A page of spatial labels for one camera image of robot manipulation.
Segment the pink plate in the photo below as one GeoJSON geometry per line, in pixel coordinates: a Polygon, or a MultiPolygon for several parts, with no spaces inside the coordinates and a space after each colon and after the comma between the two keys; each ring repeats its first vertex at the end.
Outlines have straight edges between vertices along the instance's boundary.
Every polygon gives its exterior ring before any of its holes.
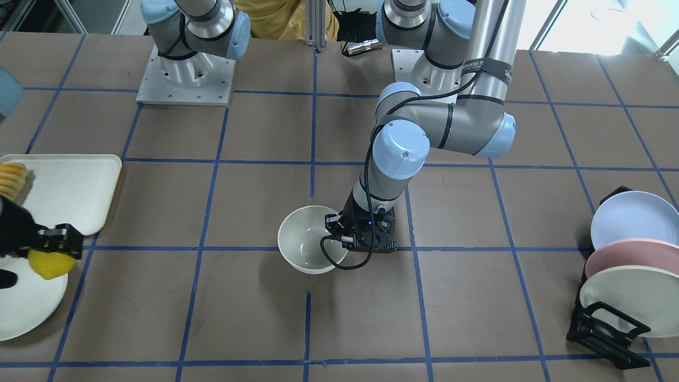
{"type": "Polygon", "coordinates": [[[604,269],[623,265],[660,268],[679,275],[679,247],[653,239],[623,239],[607,244],[587,259],[587,278],[604,269]]]}

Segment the cable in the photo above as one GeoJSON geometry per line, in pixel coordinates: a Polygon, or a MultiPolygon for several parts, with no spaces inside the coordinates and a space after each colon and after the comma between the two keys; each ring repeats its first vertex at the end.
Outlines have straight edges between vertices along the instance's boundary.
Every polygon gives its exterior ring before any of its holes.
{"type": "MultiPolygon", "coordinates": [[[[490,37],[490,41],[488,42],[488,48],[485,50],[485,54],[483,55],[484,58],[489,58],[490,57],[490,52],[493,49],[493,45],[495,44],[495,39],[498,36],[498,32],[500,30],[500,25],[502,24],[502,19],[504,18],[504,13],[507,10],[507,6],[509,4],[509,0],[504,0],[502,3],[502,8],[500,9],[500,14],[498,15],[498,20],[495,22],[495,28],[493,29],[493,34],[490,37]]],[[[411,97],[408,99],[405,99],[404,101],[401,101],[400,103],[396,104],[396,106],[392,107],[389,111],[387,111],[386,115],[389,116],[393,114],[396,110],[402,108],[408,103],[415,102],[415,101],[425,101],[425,100],[431,100],[431,99],[443,99],[443,98],[448,98],[450,96],[453,96],[455,94],[458,94],[464,90],[466,90],[469,86],[472,86],[472,84],[479,78],[481,75],[481,71],[478,71],[474,74],[474,76],[467,82],[465,85],[451,91],[445,94],[440,94],[440,95],[432,95],[432,96],[417,96],[417,97],[411,97]]],[[[370,165],[370,158],[373,154],[373,145],[375,143],[375,138],[377,138],[377,135],[380,133],[384,125],[378,126],[377,123],[375,123],[375,126],[373,127],[373,131],[370,134],[370,146],[368,146],[368,151],[365,155],[365,162],[363,165],[363,182],[365,183],[365,198],[367,199],[368,203],[368,213],[370,214],[370,227],[371,227],[371,237],[370,237],[370,249],[368,249],[368,254],[365,257],[365,260],[363,260],[360,264],[356,265],[351,265],[351,266],[344,266],[336,263],[328,254],[328,252],[325,250],[324,242],[326,240],[331,240],[334,239],[332,235],[324,236],[320,240],[320,249],[323,251],[323,255],[325,258],[338,269],[342,269],[343,271],[351,271],[354,269],[361,268],[365,266],[368,261],[370,261],[370,258],[373,255],[373,248],[375,247],[375,214],[373,212],[373,202],[372,202],[372,195],[370,194],[370,186],[368,184],[368,168],[370,165]]]]}

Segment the yellow shirt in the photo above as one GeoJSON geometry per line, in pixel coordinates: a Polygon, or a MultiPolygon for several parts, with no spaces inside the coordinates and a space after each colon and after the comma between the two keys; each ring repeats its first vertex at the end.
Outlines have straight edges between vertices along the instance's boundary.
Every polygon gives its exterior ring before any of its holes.
{"type": "MultiPolygon", "coordinates": [[[[306,34],[304,0],[234,0],[236,8],[250,16],[252,35],[258,39],[297,40],[306,34]]],[[[325,33],[336,40],[340,24],[325,4],[325,33]]]]}

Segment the blue joint cap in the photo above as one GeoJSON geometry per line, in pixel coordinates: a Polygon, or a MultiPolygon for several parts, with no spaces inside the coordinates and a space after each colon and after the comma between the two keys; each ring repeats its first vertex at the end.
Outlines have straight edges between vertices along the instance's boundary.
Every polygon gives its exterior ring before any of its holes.
{"type": "Polygon", "coordinates": [[[378,14],[375,17],[377,22],[375,23],[375,36],[377,37],[378,41],[383,43],[383,44],[388,44],[386,42],[386,37],[384,36],[384,25],[382,24],[382,15],[384,14],[384,0],[380,0],[380,4],[378,5],[378,14]]]}
{"type": "Polygon", "coordinates": [[[514,142],[515,134],[516,120],[511,114],[504,113],[500,128],[498,128],[495,135],[493,135],[481,151],[477,152],[474,156],[500,158],[509,151],[512,142],[514,142]]]}
{"type": "Polygon", "coordinates": [[[0,116],[9,118],[24,95],[21,85],[0,67],[0,116]]]}
{"type": "Polygon", "coordinates": [[[396,94],[398,92],[413,92],[417,94],[418,96],[422,95],[422,92],[420,92],[420,89],[418,89],[415,85],[411,84],[410,82],[393,82],[389,85],[387,85],[386,88],[380,93],[380,99],[378,100],[378,105],[375,107],[375,110],[380,106],[380,103],[384,101],[386,97],[389,97],[392,94],[396,94]]]}
{"type": "Polygon", "coordinates": [[[226,50],[226,59],[240,60],[250,44],[250,16],[245,12],[238,12],[234,28],[226,50]]]}
{"type": "Polygon", "coordinates": [[[439,17],[456,35],[469,39],[471,25],[474,23],[476,8],[467,0],[441,0],[439,17]]]}
{"type": "Polygon", "coordinates": [[[142,0],[141,16],[147,24],[155,24],[167,20],[179,12],[179,6],[174,0],[142,0]]]}
{"type": "Polygon", "coordinates": [[[410,179],[422,168],[429,154],[429,138],[422,128],[407,120],[394,120],[382,128],[373,144],[377,168],[391,179],[410,179]]]}

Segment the yellow object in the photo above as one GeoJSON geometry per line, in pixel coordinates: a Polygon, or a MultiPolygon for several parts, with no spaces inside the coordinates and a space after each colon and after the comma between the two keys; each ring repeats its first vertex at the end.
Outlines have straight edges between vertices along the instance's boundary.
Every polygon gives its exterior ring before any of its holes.
{"type": "Polygon", "coordinates": [[[0,163],[0,195],[14,201],[26,185],[29,171],[22,163],[0,163]]]}
{"type": "Polygon", "coordinates": [[[31,268],[45,280],[65,275],[75,266],[74,258],[59,252],[46,253],[31,250],[28,257],[31,268]]]}
{"type": "MultiPolygon", "coordinates": [[[[257,39],[299,40],[306,34],[305,0],[235,0],[236,8],[250,16],[251,31],[257,39]]],[[[340,24],[325,4],[325,33],[336,40],[340,24]]]]}

